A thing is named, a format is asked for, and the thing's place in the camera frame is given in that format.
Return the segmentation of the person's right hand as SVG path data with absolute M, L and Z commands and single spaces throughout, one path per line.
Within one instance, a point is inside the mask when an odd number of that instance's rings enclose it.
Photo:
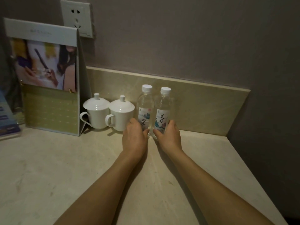
M 170 120 L 162 140 L 158 140 L 161 149 L 168 155 L 182 152 L 181 134 L 174 120 Z

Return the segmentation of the white ceramic cup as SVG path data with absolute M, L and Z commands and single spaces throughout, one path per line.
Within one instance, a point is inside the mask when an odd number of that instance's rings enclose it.
M 105 117 L 105 124 L 118 132 L 123 132 L 131 118 L 133 118 L 133 111 L 115 112 L 111 110 L 110 114 Z
M 87 112 L 80 113 L 80 120 L 85 124 L 95 128 L 97 130 L 101 130 L 107 127 L 105 122 L 105 118 L 110 114 L 109 108 L 102 110 L 87 110 Z M 84 115 L 88 116 L 88 121 L 84 120 Z

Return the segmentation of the clear water bottle dark label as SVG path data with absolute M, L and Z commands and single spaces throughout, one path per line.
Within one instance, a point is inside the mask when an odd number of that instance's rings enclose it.
M 137 121 L 141 125 L 142 131 L 150 128 L 150 117 L 154 108 L 152 88 L 148 84 L 142 85 L 142 93 L 137 99 Z

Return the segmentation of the person's left forearm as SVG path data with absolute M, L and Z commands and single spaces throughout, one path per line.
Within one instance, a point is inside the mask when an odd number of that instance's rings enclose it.
M 111 225 L 125 185 L 145 151 L 124 150 L 53 225 Z

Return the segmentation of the person's right forearm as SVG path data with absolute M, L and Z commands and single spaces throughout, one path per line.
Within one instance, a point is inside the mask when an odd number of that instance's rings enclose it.
M 256 208 L 225 187 L 182 150 L 168 152 L 209 225 L 274 225 Z

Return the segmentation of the white ceramic cup lid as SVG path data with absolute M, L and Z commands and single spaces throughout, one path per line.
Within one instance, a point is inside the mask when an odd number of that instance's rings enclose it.
M 118 113 L 129 113 L 134 111 L 135 106 L 131 102 L 126 101 L 125 95 L 120 95 L 119 99 L 110 102 L 109 109 Z
M 104 98 L 101 98 L 99 96 L 99 93 L 94 93 L 94 97 L 88 99 L 83 103 L 83 107 L 86 110 L 105 110 L 108 109 L 110 105 L 110 102 Z

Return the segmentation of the blue leaflet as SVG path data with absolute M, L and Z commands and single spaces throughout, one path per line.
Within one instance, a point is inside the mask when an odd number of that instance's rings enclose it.
M 0 141 L 21 136 L 21 128 L 0 90 Z

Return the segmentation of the person's left hand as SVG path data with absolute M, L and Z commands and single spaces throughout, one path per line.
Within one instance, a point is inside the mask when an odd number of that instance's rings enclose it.
M 135 118 L 131 118 L 123 131 L 123 151 L 138 163 L 148 148 L 148 138 L 141 137 L 142 127 Z

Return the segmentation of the folding photo display stand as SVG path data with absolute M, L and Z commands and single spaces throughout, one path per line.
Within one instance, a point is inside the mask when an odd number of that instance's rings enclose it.
M 28 128 L 80 136 L 92 97 L 79 30 L 4 18 Z

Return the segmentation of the white wall power socket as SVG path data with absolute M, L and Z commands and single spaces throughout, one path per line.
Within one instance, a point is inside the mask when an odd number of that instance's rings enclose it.
M 76 28 L 81 37 L 94 38 L 92 5 L 90 3 L 61 0 L 64 26 Z

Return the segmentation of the clear water bottle pink label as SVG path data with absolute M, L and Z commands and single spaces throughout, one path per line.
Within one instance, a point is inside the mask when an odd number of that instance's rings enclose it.
M 170 119 L 170 112 L 172 108 L 172 98 L 170 97 L 171 88 L 162 87 L 160 89 L 160 95 L 155 98 L 155 105 L 152 112 L 151 121 L 151 136 L 154 140 L 157 137 L 153 133 L 153 129 L 158 130 L 161 133 L 165 132 Z

